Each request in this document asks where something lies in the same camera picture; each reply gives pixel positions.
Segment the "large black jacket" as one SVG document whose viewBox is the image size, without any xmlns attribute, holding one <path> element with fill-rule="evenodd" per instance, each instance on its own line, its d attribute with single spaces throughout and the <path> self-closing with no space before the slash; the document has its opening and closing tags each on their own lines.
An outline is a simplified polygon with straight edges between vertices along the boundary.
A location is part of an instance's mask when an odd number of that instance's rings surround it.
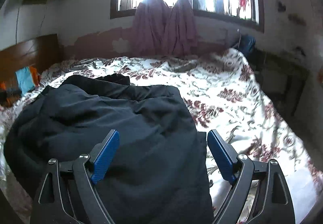
<svg viewBox="0 0 323 224">
<path fill-rule="evenodd" d="M 19 114 L 5 160 L 34 196 L 49 159 L 89 153 L 112 129 L 120 145 L 97 191 L 115 223 L 212 222 L 206 134 L 172 86 L 132 86 L 119 75 L 70 76 Z"/>
</svg>

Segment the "floral white red bedspread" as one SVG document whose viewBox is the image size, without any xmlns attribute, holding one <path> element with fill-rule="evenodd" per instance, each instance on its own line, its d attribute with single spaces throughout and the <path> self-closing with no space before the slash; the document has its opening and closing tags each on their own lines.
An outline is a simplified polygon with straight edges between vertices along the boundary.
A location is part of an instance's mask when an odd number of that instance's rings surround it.
<svg viewBox="0 0 323 224">
<path fill-rule="evenodd" d="M 98 78 L 113 73 L 128 76 L 134 86 L 178 88 L 199 131 L 216 129 L 236 151 L 258 161 L 279 162 L 297 223 L 322 221 L 322 172 L 313 163 L 314 152 L 261 90 L 248 61 L 235 49 L 182 59 L 124 56 L 57 63 L 42 73 L 37 89 L 12 107 L 1 108 L 1 142 L 24 107 L 46 86 L 56 88 L 72 75 Z"/>
</svg>

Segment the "dark wooden side table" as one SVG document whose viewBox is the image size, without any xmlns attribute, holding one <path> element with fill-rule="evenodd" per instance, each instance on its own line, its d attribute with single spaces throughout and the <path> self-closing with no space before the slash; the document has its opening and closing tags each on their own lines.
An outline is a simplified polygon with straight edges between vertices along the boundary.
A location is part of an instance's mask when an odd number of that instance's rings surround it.
<svg viewBox="0 0 323 224">
<path fill-rule="evenodd" d="M 255 49 L 249 57 L 257 82 L 284 118 L 293 117 L 309 71 L 275 54 Z"/>
</svg>

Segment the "orange blue brown pillow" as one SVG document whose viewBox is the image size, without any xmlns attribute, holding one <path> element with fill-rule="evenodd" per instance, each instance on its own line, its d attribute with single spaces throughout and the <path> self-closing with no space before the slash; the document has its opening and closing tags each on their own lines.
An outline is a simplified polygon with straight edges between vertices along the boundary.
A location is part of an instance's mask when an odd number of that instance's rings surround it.
<svg viewBox="0 0 323 224">
<path fill-rule="evenodd" d="M 15 72 L 7 82 L 1 81 L 1 106 L 12 107 L 25 94 L 39 87 L 41 76 L 33 66 Z"/>
</svg>

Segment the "brown wooden headboard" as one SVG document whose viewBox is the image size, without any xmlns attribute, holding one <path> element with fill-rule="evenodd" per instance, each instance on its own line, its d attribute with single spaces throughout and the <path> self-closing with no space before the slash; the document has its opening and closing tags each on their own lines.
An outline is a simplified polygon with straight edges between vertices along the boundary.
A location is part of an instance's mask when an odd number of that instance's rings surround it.
<svg viewBox="0 0 323 224">
<path fill-rule="evenodd" d="M 10 46 L 1 51 L 1 82 L 15 77 L 23 67 L 33 66 L 39 73 L 62 60 L 62 50 L 56 34 L 40 36 Z"/>
</svg>

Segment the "blue bag by bed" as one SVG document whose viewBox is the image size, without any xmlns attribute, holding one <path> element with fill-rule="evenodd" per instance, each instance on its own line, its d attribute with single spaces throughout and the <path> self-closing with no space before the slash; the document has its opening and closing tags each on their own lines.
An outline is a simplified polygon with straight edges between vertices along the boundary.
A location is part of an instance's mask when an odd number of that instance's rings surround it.
<svg viewBox="0 0 323 224">
<path fill-rule="evenodd" d="M 255 49 L 256 40 L 250 35 L 240 35 L 233 48 L 241 52 L 246 58 L 251 56 Z"/>
</svg>

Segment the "right pink tied curtain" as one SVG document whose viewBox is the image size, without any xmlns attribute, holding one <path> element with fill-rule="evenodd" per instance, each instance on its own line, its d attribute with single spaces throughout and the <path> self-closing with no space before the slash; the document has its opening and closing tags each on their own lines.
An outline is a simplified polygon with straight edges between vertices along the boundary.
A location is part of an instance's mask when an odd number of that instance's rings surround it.
<svg viewBox="0 0 323 224">
<path fill-rule="evenodd" d="M 161 44 L 163 55 L 185 56 L 197 46 L 195 17 L 189 0 L 177 0 L 170 11 Z"/>
</svg>

